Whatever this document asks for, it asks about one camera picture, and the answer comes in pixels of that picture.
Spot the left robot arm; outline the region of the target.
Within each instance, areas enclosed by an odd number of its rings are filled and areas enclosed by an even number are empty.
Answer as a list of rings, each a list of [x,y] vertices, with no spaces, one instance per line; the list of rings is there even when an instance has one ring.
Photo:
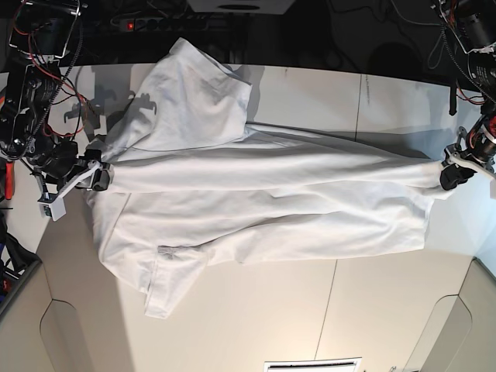
[[[480,117],[471,129],[457,130],[456,142],[444,149],[439,182],[446,191],[475,174],[490,180],[495,197],[495,2],[433,1],[441,37],[457,70],[480,93]]]

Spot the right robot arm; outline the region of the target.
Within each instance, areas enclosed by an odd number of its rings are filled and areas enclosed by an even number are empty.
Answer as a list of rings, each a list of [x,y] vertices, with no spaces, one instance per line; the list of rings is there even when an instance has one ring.
[[[30,169],[42,202],[51,203],[73,188],[105,191],[111,182],[100,151],[79,153],[75,137],[91,104],[59,67],[71,35],[83,30],[83,6],[80,1],[22,1],[12,17],[9,76],[1,93],[1,153]],[[49,124],[50,110],[64,89],[78,102],[71,133],[59,133]]]

